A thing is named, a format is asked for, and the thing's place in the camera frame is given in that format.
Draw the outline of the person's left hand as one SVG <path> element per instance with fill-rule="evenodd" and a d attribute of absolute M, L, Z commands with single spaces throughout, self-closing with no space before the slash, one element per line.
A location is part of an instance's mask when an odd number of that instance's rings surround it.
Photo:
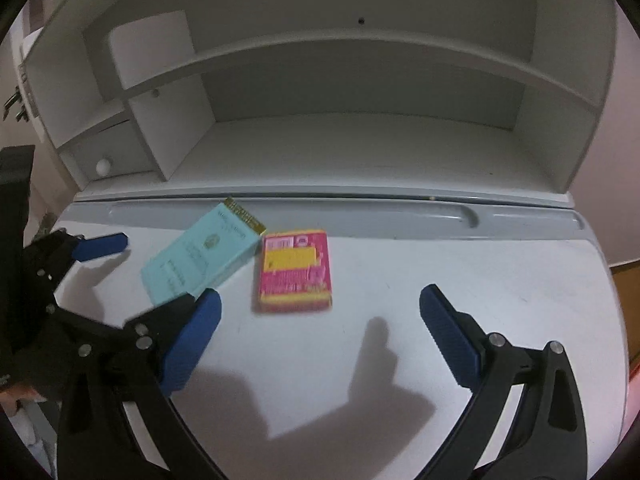
<path fill-rule="evenodd" d="M 41 402 L 46 400 L 33 386 L 20 384 L 19 382 L 10 388 L 2 390 L 0 398 L 2 405 L 14 405 L 22 401 Z"/>

